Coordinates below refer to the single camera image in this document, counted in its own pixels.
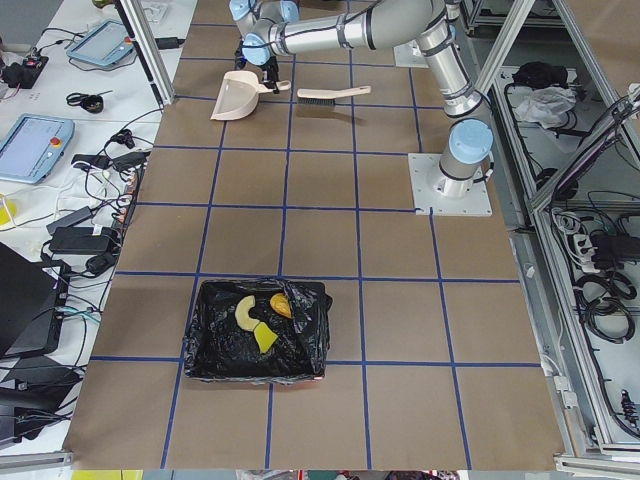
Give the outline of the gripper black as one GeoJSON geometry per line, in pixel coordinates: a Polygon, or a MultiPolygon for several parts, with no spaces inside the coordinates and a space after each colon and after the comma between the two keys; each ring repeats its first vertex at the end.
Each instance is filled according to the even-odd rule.
{"type": "MultiPolygon", "coordinates": [[[[247,59],[243,51],[243,42],[240,41],[238,48],[234,53],[234,69],[236,71],[244,70],[247,65],[247,59]]],[[[262,71],[261,84],[267,89],[271,90],[275,94],[280,93],[278,87],[279,78],[279,66],[275,56],[271,56],[264,64],[259,65],[262,71]]]]}

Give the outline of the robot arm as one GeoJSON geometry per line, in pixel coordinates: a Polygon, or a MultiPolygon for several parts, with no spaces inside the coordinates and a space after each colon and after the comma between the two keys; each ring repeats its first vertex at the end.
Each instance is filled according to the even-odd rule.
{"type": "Polygon", "coordinates": [[[414,41],[443,96],[445,114],[459,122],[488,110],[459,57],[444,1],[377,1],[357,13],[302,20],[296,1],[231,1],[241,52],[263,67],[277,56],[366,48],[414,41]]]}

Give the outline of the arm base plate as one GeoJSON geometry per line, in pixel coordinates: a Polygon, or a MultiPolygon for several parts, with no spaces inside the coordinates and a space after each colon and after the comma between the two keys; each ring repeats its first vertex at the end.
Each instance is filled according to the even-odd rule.
{"type": "Polygon", "coordinates": [[[393,48],[395,65],[401,68],[428,69],[429,66],[415,40],[393,48]]]}
{"type": "Polygon", "coordinates": [[[417,215],[489,217],[493,211],[482,166],[474,176],[453,180],[440,169],[441,154],[409,153],[414,212],[417,215]]]}

